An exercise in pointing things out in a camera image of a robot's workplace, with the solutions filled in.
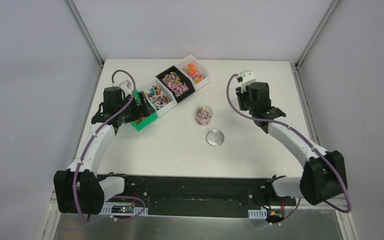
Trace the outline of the clear plastic jar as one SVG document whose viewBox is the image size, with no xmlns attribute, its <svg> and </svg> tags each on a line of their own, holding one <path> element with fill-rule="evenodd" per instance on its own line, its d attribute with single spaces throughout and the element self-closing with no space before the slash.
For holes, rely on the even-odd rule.
<svg viewBox="0 0 384 240">
<path fill-rule="evenodd" d="M 200 126 L 207 126 L 211 123 L 213 110 L 207 105 L 200 105 L 195 110 L 195 122 Z"/>
</svg>

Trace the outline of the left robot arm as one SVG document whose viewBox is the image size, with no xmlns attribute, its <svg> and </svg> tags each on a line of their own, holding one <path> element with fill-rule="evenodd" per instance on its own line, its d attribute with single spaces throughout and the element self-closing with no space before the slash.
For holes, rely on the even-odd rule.
<svg viewBox="0 0 384 240">
<path fill-rule="evenodd" d="M 119 128 L 154 113 L 143 91 L 132 93 L 126 87 L 104 89 L 83 151 L 66 170 L 58 170 L 53 177 L 61 213 L 97 215 L 112 197 L 123 203 L 132 198 L 133 189 L 122 176 L 98 178 L 98 169 Z"/>
</svg>

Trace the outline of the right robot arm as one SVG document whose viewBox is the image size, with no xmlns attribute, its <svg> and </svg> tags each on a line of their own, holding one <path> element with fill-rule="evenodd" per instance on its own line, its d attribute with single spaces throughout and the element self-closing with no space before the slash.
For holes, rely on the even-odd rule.
<svg viewBox="0 0 384 240">
<path fill-rule="evenodd" d="M 264 200 L 276 205 L 284 197 L 304 198 L 317 205 L 343 194 L 348 196 L 348 183 L 343 155 L 329 151 L 306 138 L 295 128 L 287 115 L 271 104 L 269 85 L 253 82 L 235 88 L 238 113 L 247 111 L 247 119 L 266 134 L 279 141 L 303 168 L 300 177 L 278 176 L 269 181 L 264 190 Z"/>
</svg>

